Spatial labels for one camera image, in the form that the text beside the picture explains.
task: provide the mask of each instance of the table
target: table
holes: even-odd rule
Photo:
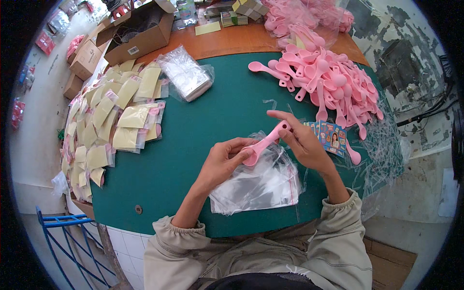
[[[266,115],[271,104],[263,104],[263,99],[275,99],[278,110],[288,111],[289,104],[298,118],[314,120],[317,112],[314,105],[296,101],[286,88],[278,86],[276,79],[265,73],[253,73],[247,68],[251,61],[267,63],[280,56],[276,52],[243,53],[200,60],[200,64],[211,64],[215,68],[213,86],[191,103],[181,103],[171,97],[166,99],[163,139],[147,143],[140,154],[117,152],[116,167],[107,169],[103,189],[92,184],[96,221],[129,231],[154,234],[151,223],[165,215],[175,214],[214,143],[248,136],[259,130],[269,133],[274,128],[277,121]],[[372,69],[361,67],[382,92]],[[357,138],[354,130],[349,131],[349,140]],[[358,151],[363,158],[368,158],[364,150]],[[305,168],[299,165],[298,169],[303,179]],[[351,186],[356,173],[344,169],[339,171],[345,184]],[[363,182],[358,179],[355,187],[362,187]],[[319,217],[321,200],[326,196],[322,179],[310,170],[306,192],[300,195],[296,206],[248,211],[226,217],[211,214],[208,199],[200,220],[206,224],[209,237],[263,232]],[[143,208],[142,214],[135,212],[136,205]]]

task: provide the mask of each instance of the cartoon girl illustration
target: cartoon girl illustration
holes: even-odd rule
[[[338,142],[338,136],[337,133],[332,134],[332,143],[330,144],[334,148],[340,148],[340,143]]]

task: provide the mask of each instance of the white plastic bag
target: white plastic bag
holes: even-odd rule
[[[253,134],[262,140],[263,131]],[[302,192],[298,169],[285,149],[272,143],[254,166],[239,165],[232,176],[209,195],[211,212],[232,215],[242,211],[292,206]]]

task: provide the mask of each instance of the barcode label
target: barcode label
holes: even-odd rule
[[[132,47],[131,49],[127,50],[127,52],[130,54],[130,55],[133,55],[133,54],[136,54],[139,52],[139,49],[137,48],[137,46],[134,46]]]

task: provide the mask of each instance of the blue metal frame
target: blue metal frame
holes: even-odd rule
[[[84,277],[85,281],[87,282],[87,284],[88,284],[88,286],[90,287],[91,290],[93,290],[93,288],[90,285],[90,282],[85,277],[83,270],[87,274],[92,276],[94,279],[96,279],[100,283],[102,283],[102,284],[106,285],[108,288],[110,288],[111,286],[108,284],[105,277],[103,276],[103,273],[100,270],[99,265],[102,266],[109,273],[113,274],[114,276],[116,276],[116,274],[113,273],[110,269],[108,269],[102,263],[98,262],[95,259],[94,255],[92,253],[92,250],[90,248],[89,241],[87,239],[87,234],[89,234],[90,237],[92,238],[92,240],[94,240],[95,243],[97,243],[100,247],[103,248],[103,246],[92,236],[92,234],[83,225],[83,224],[86,224],[86,223],[90,223],[90,222],[92,222],[94,220],[87,218],[87,216],[85,214],[65,215],[65,216],[59,216],[59,217],[43,217],[40,208],[38,206],[36,206],[35,209],[36,209],[36,212],[37,212],[37,217],[39,219],[39,223],[42,226],[42,230],[44,231],[44,235],[45,235],[45,239],[47,241],[48,247],[50,248],[50,251],[52,252],[53,258],[55,259],[55,262],[57,263],[58,268],[60,269],[61,273],[63,274],[64,278],[68,282],[71,289],[75,290],[74,286],[72,286],[72,283],[69,281],[68,277],[66,276],[63,268],[61,267],[61,265],[60,265],[60,263],[58,261],[58,258],[57,258],[56,254],[55,254],[55,251],[52,248],[52,243],[50,242],[50,239],[52,239],[52,241],[58,246],[58,248],[60,248],[60,250],[63,251],[63,253],[65,253],[66,256],[68,256],[68,258],[71,259],[76,264],[76,267],[81,272],[82,277]],[[82,235],[84,236],[84,240],[85,240],[85,243],[87,245],[87,249],[89,250],[88,252],[76,241],[76,239],[74,239],[74,237],[71,235],[71,233],[68,230],[66,230],[66,228],[65,228],[66,226],[74,226],[74,225],[81,225]],[[54,228],[54,227],[61,227],[62,228],[64,237],[66,238],[66,242],[68,244],[69,251],[71,251],[71,254],[69,254],[68,251],[66,251],[59,244],[59,242],[52,236],[52,234],[48,231],[48,228]],[[79,246],[79,248],[81,248],[84,251],[84,253],[87,254],[87,256],[92,258],[92,260],[95,263],[95,266],[97,267],[97,270],[100,273],[103,280],[101,280],[100,278],[95,276],[92,272],[90,272],[88,269],[86,269],[84,266],[82,266],[77,261],[75,255],[74,255],[74,252],[72,251],[71,244],[69,242],[68,236],[71,237],[71,239],[74,241],[74,243],[77,244]]]

